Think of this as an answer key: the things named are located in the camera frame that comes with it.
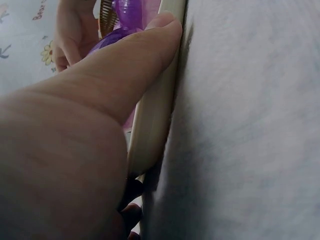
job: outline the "hand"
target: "hand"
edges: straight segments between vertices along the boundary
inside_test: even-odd
[[[53,40],[53,61],[59,72],[82,60],[98,43],[94,3],[78,0],[74,4],[65,1],[59,4]]]
[[[142,188],[122,125],[182,34],[170,13],[148,28],[0,99],[0,239],[128,237]]]

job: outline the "gray fabric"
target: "gray fabric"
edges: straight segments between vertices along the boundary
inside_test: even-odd
[[[189,0],[186,12],[144,239],[320,239],[320,1]]]

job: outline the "floral patterned fabric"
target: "floral patterned fabric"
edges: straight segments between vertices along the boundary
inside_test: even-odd
[[[0,0],[0,95],[52,77],[58,0]],[[94,8],[99,17],[100,0]]]

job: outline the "comb teeth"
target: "comb teeth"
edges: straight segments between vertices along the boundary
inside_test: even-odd
[[[112,1],[113,0],[101,0],[99,25],[102,37],[111,33],[119,20],[116,12],[112,8]]]

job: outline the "purple translucent plastic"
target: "purple translucent plastic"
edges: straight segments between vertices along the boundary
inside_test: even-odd
[[[116,30],[113,30],[109,34],[107,34],[97,45],[95,45],[91,51],[89,52],[88,55],[94,53],[95,51],[102,49],[103,47],[106,47],[110,44],[114,44],[117,41],[123,39],[124,37],[135,33],[135,30],[129,30],[129,29],[124,29],[123,27],[120,27]]]
[[[142,29],[141,0],[115,0],[114,8],[123,28]]]
[[[112,6],[119,18],[119,22],[111,33],[91,49],[88,55],[114,44],[130,34],[145,29],[148,23],[158,14],[160,3],[161,0],[114,0]],[[131,130],[134,115],[135,110],[123,125],[124,131]]]

